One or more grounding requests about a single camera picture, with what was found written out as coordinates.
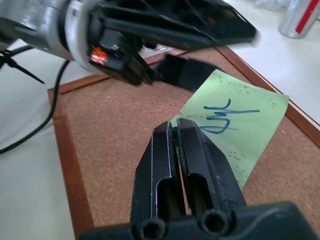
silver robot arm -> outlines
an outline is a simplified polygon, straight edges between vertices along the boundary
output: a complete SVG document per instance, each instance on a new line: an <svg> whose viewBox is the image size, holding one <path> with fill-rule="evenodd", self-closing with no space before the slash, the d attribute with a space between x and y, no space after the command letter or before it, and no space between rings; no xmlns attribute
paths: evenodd
<svg viewBox="0 0 320 240"><path fill-rule="evenodd" d="M71 0L0 0L0 52L21 39L52 55L73 60L66 34Z"/></svg>

white surface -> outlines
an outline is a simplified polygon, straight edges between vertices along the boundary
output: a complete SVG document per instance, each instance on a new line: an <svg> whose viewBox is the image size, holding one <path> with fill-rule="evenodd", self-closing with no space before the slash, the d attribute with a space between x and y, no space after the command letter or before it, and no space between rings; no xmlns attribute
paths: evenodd
<svg viewBox="0 0 320 240"><path fill-rule="evenodd" d="M258 9L250 0L226 2L260 31L254 46L230 46L231 49L320 123L320 22L306 37L291 39L278 32L283 12Z"/></svg>
<svg viewBox="0 0 320 240"><path fill-rule="evenodd" d="M248 64L320 120L320 26L303 39L278 32L279 13L254 8L253 1L228 0L261 32L255 47L232 46ZM41 85L15 69L0 72L0 148L34 130L49 113L47 89L63 60L31 50L15 58L46 82ZM76 63L62 84L90 73ZM74 234L52 124L25 144L0 155L0 239L73 240Z"/></svg>

paper note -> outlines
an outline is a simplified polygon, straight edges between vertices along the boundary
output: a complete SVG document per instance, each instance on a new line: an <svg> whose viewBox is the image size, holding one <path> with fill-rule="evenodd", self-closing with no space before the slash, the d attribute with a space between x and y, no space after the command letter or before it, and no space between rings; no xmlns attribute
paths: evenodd
<svg viewBox="0 0 320 240"><path fill-rule="evenodd" d="M178 118L193 120L226 155L242 189L284 117L289 97L219 70L195 92Z"/></svg>

black plastic part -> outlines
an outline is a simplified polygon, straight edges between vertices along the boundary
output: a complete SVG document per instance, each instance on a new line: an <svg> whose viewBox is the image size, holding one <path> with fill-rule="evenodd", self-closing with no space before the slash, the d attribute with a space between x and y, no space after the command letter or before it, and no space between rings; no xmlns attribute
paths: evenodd
<svg viewBox="0 0 320 240"><path fill-rule="evenodd" d="M63 1L63 5L61 7L61 10L60 10L59 16L58 16L58 36L59 36L59 39L60 39L62 46L68 52L69 52L69 47L67 44L65 25L66 25L67 10L68 10L70 2L71 2L71 0Z"/></svg>
<svg viewBox="0 0 320 240"><path fill-rule="evenodd" d="M256 35L222 0L105 0L100 7L105 28L184 50L251 42Z"/></svg>
<svg viewBox="0 0 320 240"><path fill-rule="evenodd" d="M161 81L184 89L196 91L218 66L195 59L166 55L155 69Z"/></svg>
<svg viewBox="0 0 320 240"><path fill-rule="evenodd" d="M113 62L90 63L134 85L161 80L138 54L143 45L197 50L252 42L255 36L256 29L221 0L104 0L90 12L87 33L89 47L114 55L110 61L118 67L113 68ZM210 67L197 67L197 62L188 64L193 75L199 74L198 69L210 72ZM201 85L188 79L181 83L184 88L195 90Z"/></svg>
<svg viewBox="0 0 320 240"><path fill-rule="evenodd" d="M170 122L154 129L136 169L130 222L150 218L171 221L186 214L174 136Z"/></svg>
<svg viewBox="0 0 320 240"><path fill-rule="evenodd" d="M226 156L195 122L180 118L177 123L181 171L192 214L199 217L210 209L227 212L245 206Z"/></svg>
<svg viewBox="0 0 320 240"><path fill-rule="evenodd" d="M230 212L227 233L221 221L211 222L209 232L202 228L202 219L185 216L165 224L163 240L317 240L299 209L291 202L273 203L260 206L245 206ZM97 228L82 233L79 240L141 240L139 233L146 225L132 224Z"/></svg>

green sticky note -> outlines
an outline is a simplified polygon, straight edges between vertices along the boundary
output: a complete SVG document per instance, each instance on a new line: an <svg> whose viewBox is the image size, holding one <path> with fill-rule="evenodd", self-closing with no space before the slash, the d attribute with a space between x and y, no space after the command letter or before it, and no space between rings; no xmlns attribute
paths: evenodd
<svg viewBox="0 0 320 240"><path fill-rule="evenodd" d="M226 155L242 189L284 117L289 97L215 70L177 119L195 121Z"/></svg>

